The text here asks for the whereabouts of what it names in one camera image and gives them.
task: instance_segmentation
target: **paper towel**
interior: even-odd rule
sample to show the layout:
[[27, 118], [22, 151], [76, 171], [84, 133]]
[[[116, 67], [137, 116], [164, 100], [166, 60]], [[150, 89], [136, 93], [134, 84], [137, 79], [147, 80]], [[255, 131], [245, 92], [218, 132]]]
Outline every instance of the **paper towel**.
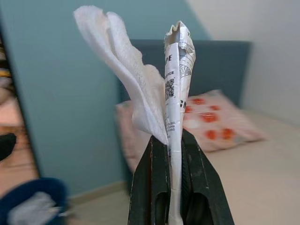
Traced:
[[168, 144], [165, 130], [165, 82], [127, 36], [123, 20], [95, 6], [82, 6], [74, 17], [83, 38], [124, 84], [134, 106], [135, 127]]

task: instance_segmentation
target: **blue wall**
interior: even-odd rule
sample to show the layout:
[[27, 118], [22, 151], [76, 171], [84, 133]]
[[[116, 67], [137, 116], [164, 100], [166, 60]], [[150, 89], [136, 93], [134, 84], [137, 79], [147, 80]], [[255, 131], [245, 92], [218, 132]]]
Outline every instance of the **blue wall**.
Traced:
[[207, 39], [183, 0], [1, 0], [1, 23], [43, 176], [71, 194], [123, 180], [115, 131], [117, 80], [84, 42], [72, 12], [96, 5], [123, 17], [134, 39], [163, 39], [181, 19]]

